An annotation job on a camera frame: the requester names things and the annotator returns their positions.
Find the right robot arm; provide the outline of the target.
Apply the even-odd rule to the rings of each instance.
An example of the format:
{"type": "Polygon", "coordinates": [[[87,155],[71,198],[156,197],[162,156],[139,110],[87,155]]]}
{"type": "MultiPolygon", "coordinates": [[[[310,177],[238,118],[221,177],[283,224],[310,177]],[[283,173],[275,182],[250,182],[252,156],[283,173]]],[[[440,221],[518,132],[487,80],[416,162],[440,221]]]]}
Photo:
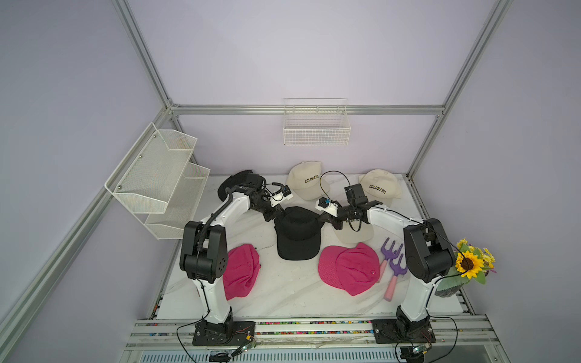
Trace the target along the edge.
{"type": "Polygon", "coordinates": [[[348,205],[344,207],[327,197],[319,199],[316,207],[323,212],[321,219],[336,230],[342,229],[344,222],[356,219],[402,238],[405,266],[412,276],[393,322],[400,331],[426,328],[432,293],[455,263],[453,244],[442,223],[437,219],[419,222],[383,207],[380,201],[369,201],[361,184],[345,187],[345,193],[348,205]]]}

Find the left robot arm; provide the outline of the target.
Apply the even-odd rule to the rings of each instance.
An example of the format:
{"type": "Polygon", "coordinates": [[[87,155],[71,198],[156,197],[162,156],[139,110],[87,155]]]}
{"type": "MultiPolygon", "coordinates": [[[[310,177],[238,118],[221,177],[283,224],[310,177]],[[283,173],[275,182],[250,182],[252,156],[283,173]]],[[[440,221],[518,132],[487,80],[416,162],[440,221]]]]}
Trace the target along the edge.
{"type": "Polygon", "coordinates": [[[233,321],[223,284],[228,265],[227,228],[250,210],[262,213],[270,222],[284,211],[281,203],[292,198],[288,186],[276,182],[278,190],[273,193],[268,185],[261,175],[239,172],[219,187],[222,204],[217,210],[184,227],[179,267],[201,296],[206,310],[203,325],[225,331],[233,321]]]}

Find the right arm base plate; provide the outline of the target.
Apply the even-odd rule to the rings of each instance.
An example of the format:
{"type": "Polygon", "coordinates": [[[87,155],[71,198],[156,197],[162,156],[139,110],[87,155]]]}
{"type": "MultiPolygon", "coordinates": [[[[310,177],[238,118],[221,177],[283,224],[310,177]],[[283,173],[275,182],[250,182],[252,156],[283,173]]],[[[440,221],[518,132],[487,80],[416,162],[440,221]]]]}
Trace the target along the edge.
{"type": "Polygon", "coordinates": [[[375,319],[372,320],[372,332],[377,344],[436,342],[428,319],[423,319],[419,322],[407,322],[398,319],[375,319]]]}

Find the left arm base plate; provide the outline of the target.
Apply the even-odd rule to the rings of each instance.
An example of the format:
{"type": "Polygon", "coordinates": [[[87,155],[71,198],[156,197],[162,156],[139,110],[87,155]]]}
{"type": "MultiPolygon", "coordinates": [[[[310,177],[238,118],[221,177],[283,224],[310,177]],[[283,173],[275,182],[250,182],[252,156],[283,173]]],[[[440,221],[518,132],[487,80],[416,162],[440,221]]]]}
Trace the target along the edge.
{"type": "Polygon", "coordinates": [[[203,320],[196,324],[193,346],[241,346],[255,334],[256,322],[228,320],[214,324],[203,320]]]}

